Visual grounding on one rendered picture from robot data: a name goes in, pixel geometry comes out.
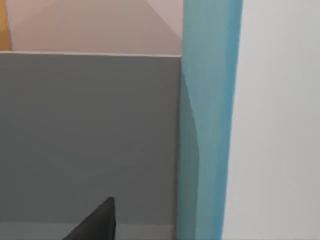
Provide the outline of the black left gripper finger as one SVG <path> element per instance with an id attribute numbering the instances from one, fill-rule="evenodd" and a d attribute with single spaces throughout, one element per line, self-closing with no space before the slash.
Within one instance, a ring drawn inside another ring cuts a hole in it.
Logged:
<path id="1" fill-rule="evenodd" d="M 62 240 L 115 240 L 115 198 L 108 197 Z"/>

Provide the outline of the light blue rack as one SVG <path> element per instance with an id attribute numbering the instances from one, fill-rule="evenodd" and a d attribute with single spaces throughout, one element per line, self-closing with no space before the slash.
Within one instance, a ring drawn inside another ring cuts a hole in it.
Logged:
<path id="1" fill-rule="evenodd" d="M 183 0 L 176 240 L 222 240 L 243 0 Z"/>

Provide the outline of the wooden cupboard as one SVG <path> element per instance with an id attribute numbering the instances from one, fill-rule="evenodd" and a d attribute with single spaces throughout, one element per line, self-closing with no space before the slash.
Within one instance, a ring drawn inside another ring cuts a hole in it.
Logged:
<path id="1" fill-rule="evenodd" d="M 11 51 L 11 34 L 8 22 L 6 0 L 0 0 L 0 51 Z"/>

